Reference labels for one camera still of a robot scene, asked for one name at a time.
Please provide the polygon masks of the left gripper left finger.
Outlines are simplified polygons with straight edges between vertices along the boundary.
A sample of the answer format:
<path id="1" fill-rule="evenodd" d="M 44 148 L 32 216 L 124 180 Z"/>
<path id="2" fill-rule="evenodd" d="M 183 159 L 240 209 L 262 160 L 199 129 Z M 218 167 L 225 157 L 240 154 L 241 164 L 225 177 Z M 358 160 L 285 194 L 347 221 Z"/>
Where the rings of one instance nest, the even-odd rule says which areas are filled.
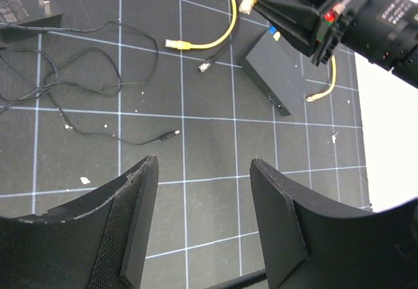
<path id="1" fill-rule="evenodd" d="M 139 288 L 159 162 L 148 156 L 42 215 L 1 219 L 2 288 Z"/>

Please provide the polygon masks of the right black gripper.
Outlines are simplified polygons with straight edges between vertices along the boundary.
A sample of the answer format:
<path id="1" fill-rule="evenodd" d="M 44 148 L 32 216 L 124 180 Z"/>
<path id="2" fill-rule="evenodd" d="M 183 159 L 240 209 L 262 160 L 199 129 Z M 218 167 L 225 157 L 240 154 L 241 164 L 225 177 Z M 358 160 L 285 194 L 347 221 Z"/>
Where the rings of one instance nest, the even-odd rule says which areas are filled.
<path id="1" fill-rule="evenodd" d="M 335 47 L 343 44 L 417 87 L 417 3 L 413 1 L 255 0 L 253 9 L 293 48 L 313 55 L 315 65 L 327 63 Z"/>

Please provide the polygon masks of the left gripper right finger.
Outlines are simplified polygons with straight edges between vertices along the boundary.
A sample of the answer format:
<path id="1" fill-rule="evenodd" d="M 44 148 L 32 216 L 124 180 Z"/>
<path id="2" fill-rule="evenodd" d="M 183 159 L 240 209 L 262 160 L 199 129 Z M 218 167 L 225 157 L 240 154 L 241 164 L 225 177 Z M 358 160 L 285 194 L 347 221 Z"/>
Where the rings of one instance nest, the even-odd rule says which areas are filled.
<path id="1" fill-rule="evenodd" d="M 416 288 L 417 200 L 374 213 L 261 159 L 250 184 L 270 288 Z"/>

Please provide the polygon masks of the black network switch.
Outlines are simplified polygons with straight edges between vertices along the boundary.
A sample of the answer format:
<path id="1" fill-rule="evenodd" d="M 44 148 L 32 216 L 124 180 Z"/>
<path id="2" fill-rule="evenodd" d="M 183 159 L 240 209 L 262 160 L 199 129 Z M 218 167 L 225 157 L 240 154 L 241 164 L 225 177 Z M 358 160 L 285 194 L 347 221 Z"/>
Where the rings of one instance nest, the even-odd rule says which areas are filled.
<path id="1" fill-rule="evenodd" d="M 239 64 L 282 117 L 302 113 L 307 81 L 299 57 L 277 29 L 267 29 Z"/>

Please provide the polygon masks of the black power adapter plug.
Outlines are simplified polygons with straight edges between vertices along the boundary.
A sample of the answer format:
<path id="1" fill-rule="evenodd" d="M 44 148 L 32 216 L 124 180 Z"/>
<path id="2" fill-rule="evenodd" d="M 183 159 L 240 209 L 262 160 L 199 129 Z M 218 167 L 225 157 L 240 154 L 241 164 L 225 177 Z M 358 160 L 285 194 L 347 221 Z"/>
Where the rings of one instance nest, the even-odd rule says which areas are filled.
<path id="1" fill-rule="evenodd" d="M 1 0 L 1 40 L 17 42 L 42 28 L 60 28 L 62 15 L 56 0 Z"/>

